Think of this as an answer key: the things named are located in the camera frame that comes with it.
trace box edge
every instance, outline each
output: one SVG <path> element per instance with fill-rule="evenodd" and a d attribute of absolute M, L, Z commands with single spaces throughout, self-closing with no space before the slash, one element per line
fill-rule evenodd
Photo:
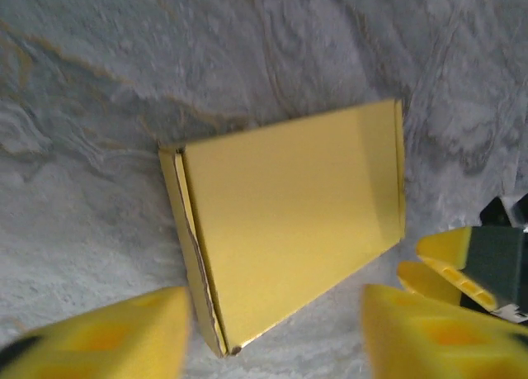
<path fill-rule="evenodd" d="M 224 357 L 229 354 L 229 351 L 227 348 L 227 344 L 225 343 L 221 328 L 219 326 L 218 317 L 215 313 L 215 306 L 211 295 L 209 279 L 205 272 L 203 257 L 201 255 L 200 246 L 196 238 L 194 219 L 192 217 L 192 213 L 189 213 L 190 204 L 188 202 L 186 204 L 185 193 L 183 190 L 186 190 L 186 188 L 182 187 L 183 183 L 186 184 L 186 177 L 185 169 L 183 168 L 181 158 L 181 151 L 181 145 L 163 146 L 159 148 L 158 156 L 160 158 L 163 176 L 165 178 L 165 184 L 171 204 L 172 214 L 177 225 L 177 233 L 178 237 L 180 238 L 181 252 L 183 254 L 183 258 L 186 264 L 187 280 L 189 282 L 191 296 L 194 301 L 198 324 L 202 332 L 206 332 L 208 333 L 208 335 L 214 335 L 215 342 L 213 344 L 208 341 L 210 340 L 210 336 L 202 334 L 204 341 L 208 344 L 208 346 L 213 350 L 213 352 L 217 356 Z M 176 207 L 176 204 L 174 203 L 175 201 L 178 202 L 178 205 L 180 206 L 179 208 Z M 182 224 L 180 220 L 177 220 L 177 217 L 179 216 L 177 214 L 178 210 L 181 211 L 185 224 Z M 185 243 L 185 240 L 182 240 L 183 235 L 187 236 L 187 243 Z M 196 284 L 191 285 L 191 282 L 196 282 L 196 280 L 193 281 L 191 278 L 193 271 L 192 266 L 196 266 L 194 270 L 195 272 L 197 271 L 198 278 L 200 279 L 201 287 L 199 290 L 197 289 Z M 207 310 L 207 321 L 204 320 L 203 305 L 205 305 L 205 308 Z"/>
<path fill-rule="evenodd" d="M 398 169 L 398 208 L 400 237 L 406 233 L 405 201 L 405 144 L 403 140 L 403 105 L 401 100 L 394 101 L 394 132 L 396 133 L 396 164 Z"/>

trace yellow box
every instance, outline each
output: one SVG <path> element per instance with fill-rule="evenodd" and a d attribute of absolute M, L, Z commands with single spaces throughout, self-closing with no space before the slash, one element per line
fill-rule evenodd
<path fill-rule="evenodd" d="M 159 151 L 199 326 L 241 348 L 405 231 L 400 102 Z"/>

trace white marble countertop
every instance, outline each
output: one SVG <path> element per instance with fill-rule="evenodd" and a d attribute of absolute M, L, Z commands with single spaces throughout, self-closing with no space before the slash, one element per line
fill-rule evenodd
<path fill-rule="evenodd" d="M 370 377 L 358 295 L 528 187 L 528 0 L 0 0 L 0 343 L 185 269 L 158 142 L 405 102 L 408 239 L 185 378 Z"/>

